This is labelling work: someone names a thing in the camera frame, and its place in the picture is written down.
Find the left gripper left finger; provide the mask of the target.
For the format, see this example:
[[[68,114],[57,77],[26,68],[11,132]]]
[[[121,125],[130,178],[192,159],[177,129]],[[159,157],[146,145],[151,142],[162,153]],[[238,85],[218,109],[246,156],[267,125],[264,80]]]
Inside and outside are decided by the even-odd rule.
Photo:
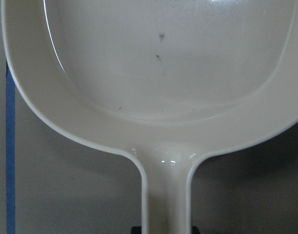
[[[142,226],[133,226],[130,234],[142,234]]]

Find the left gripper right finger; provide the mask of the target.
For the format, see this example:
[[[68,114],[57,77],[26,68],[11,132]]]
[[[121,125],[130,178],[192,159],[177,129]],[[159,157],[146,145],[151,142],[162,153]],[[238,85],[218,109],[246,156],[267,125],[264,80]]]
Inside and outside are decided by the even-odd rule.
[[[200,234],[200,231],[199,231],[198,227],[196,227],[196,226],[193,226],[191,231],[192,231],[191,234]]]

